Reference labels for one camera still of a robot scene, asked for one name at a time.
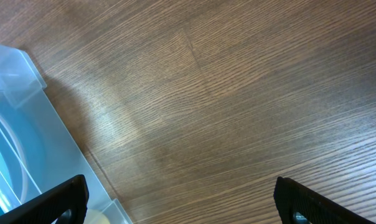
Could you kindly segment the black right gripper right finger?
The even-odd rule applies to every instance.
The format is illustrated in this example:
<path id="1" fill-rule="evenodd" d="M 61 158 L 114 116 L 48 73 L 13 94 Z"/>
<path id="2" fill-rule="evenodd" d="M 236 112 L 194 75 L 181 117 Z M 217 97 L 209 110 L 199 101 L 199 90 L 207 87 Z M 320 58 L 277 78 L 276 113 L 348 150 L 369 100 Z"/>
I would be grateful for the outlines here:
<path id="1" fill-rule="evenodd" d="M 278 177 L 273 193 L 283 223 L 363 223 L 372 222 L 293 179 Z"/>

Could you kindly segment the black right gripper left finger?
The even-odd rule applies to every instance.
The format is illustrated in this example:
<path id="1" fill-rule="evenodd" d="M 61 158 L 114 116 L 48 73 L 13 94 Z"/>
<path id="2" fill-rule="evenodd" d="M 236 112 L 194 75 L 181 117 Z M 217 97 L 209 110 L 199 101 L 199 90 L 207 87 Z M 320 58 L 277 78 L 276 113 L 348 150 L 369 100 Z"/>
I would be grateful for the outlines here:
<path id="1" fill-rule="evenodd" d="M 0 224 L 83 224 L 89 191 L 85 176 L 78 174 L 36 198 L 0 216 Z"/>

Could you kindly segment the yellow plastic cup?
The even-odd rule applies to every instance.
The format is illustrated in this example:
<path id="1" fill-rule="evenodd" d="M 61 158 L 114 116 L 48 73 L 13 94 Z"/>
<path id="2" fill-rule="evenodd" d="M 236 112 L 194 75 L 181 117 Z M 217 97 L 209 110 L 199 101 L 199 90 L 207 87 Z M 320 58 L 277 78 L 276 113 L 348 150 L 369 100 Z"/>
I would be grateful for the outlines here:
<path id="1" fill-rule="evenodd" d="M 110 221 L 101 211 L 88 209 L 83 224 L 110 224 Z"/>

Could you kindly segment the dark blue bowl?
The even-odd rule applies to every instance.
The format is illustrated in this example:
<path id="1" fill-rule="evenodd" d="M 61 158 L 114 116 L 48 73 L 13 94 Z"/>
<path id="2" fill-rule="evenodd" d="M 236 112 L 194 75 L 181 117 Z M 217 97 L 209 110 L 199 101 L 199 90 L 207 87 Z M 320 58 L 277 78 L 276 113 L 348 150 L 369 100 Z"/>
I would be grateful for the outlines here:
<path id="1" fill-rule="evenodd" d="M 43 140 L 26 114 L 0 105 L 0 216 L 44 192 Z"/>

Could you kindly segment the clear plastic storage container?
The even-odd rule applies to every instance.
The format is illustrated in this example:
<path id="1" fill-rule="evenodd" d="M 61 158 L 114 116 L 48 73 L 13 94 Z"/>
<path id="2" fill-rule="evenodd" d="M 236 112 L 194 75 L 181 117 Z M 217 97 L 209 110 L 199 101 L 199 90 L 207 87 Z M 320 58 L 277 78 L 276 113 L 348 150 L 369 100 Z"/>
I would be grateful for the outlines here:
<path id="1" fill-rule="evenodd" d="M 45 94 L 46 83 L 28 54 L 0 45 L 0 105 L 26 114 L 42 135 L 44 192 L 82 174 L 89 191 L 88 209 L 101 211 L 110 223 L 129 223 L 123 207 L 112 199 Z"/>

